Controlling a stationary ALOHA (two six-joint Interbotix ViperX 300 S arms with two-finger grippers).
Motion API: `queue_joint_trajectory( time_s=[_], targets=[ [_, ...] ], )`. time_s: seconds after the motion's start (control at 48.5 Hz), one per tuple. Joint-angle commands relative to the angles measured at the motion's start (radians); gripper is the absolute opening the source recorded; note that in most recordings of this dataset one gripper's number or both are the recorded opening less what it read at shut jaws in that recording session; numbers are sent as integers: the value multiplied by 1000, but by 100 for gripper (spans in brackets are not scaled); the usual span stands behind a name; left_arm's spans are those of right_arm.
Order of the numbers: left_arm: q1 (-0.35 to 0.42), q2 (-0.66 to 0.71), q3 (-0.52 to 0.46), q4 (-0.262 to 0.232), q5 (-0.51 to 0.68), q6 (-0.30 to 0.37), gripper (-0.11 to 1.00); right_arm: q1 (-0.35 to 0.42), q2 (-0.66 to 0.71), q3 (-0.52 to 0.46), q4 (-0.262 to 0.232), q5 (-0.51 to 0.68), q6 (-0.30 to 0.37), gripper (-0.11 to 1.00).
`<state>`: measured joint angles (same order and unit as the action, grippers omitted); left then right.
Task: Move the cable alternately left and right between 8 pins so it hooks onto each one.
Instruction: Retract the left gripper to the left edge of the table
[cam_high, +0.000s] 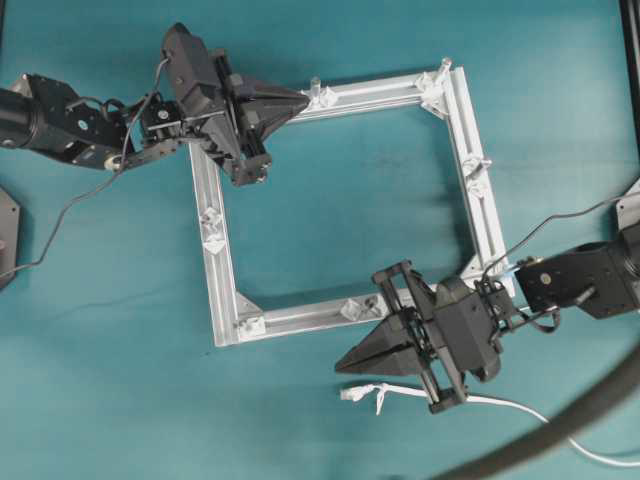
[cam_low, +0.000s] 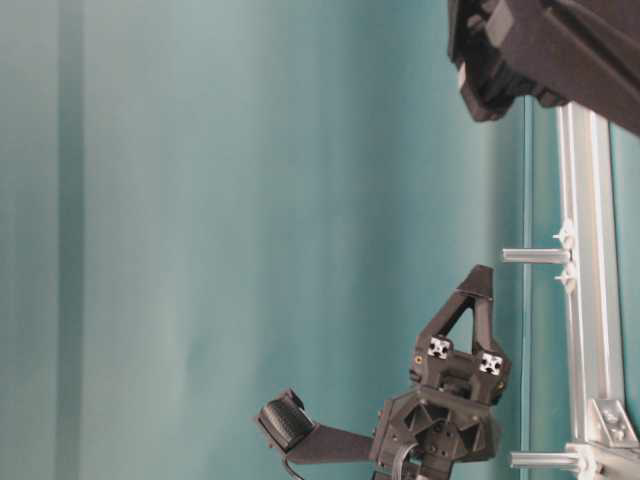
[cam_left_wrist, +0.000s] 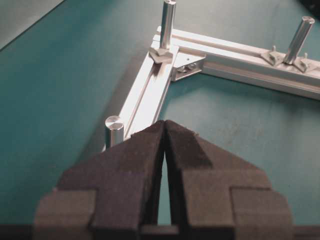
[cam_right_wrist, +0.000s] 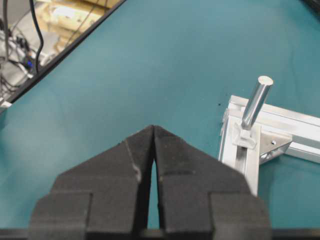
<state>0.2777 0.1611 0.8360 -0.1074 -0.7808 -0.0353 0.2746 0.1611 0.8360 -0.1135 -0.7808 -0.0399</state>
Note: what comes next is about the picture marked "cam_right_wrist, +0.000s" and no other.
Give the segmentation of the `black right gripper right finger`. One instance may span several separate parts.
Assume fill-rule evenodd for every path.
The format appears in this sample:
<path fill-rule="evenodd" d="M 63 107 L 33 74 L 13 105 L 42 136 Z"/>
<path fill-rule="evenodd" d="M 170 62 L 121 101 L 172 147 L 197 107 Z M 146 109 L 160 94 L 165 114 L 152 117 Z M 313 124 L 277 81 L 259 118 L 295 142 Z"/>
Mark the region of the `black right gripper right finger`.
<path fill-rule="evenodd" d="M 269 240 L 269 215 L 243 174 L 154 127 L 161 226 L 169 240 Z"/>

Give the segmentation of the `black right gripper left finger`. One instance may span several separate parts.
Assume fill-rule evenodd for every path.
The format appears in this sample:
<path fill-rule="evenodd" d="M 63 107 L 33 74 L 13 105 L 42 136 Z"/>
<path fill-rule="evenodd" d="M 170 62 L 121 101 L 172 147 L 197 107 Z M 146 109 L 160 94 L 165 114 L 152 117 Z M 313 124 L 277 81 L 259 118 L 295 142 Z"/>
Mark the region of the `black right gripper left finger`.
<path fill-rule="evenodd" d="M 32 212 L 31 240 L 131 240 L 147 228 L 152 125 L 59 174 Z"/>

